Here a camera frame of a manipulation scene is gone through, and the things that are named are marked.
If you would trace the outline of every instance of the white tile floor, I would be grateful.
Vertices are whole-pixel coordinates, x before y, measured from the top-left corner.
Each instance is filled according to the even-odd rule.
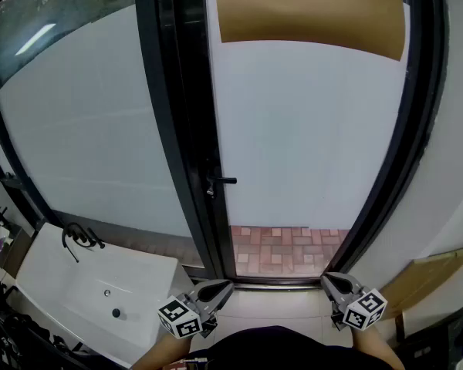
[[[323,291],[235,291],[218,313],[218,327],[206,338],[192,340],[191,351],[212,346],[237,331],[280,325],[326,345],[352,346],[349,328],[338,331],[331,322],[331,303]],[[380,321],[377,329],[390,340],[394,320]]]

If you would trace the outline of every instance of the fiducial marker cube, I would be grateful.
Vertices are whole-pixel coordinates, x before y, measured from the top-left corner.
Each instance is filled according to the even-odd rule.
[[[203,331],[199,314],[170,296],[157,311],[161,324],[175,337],[186,338]]]
[[[346,307],[343,323],[365,330],[379,321],[386,306],[387,300],[377,289],[373,289]]]

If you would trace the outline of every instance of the black faucet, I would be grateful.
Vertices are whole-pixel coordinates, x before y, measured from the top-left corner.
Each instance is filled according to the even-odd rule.
[[[105,244],[96,236],[93,232],[93,229],[90,227],[87,228],[87,232],[83,229],[82,226],[77,224],[76,222],[72,222],[67,224],[62,231],[62,245],[64,248],[67,248],[70,254],[74,257],[77,263],[79,263],[79,259],[77,259],[76,255],[70,250],[67,246],[65,237],[69,236],[72,237],[74,242],[83,248],[91,248],[94,247],[96,244],[100,246],[100,248],[105,248]]]

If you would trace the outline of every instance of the person's arm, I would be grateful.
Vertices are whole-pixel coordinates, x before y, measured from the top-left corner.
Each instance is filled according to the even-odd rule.
[[[191,350],[192,338],[176,339],[167,333],[152,349],[142,356],[132,370],[158,370],[163,366],[182,359]]]
[[[404,370],[403,363],[396,356],[391,347],[384,341],[375,327],[364,331],[351,328],[353,347],[365,354],[375,356],[385,361],[394,370]]]

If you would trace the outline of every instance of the wooden board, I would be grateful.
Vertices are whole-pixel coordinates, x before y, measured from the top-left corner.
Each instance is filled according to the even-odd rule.
[[[320,42],[400,60],[403,0],[216,0],[222,42]]]
[[[462,265],[463,248],[412,260],[392,282],[380,290],[388,301],[384,319],[394,318],[416,305]]]

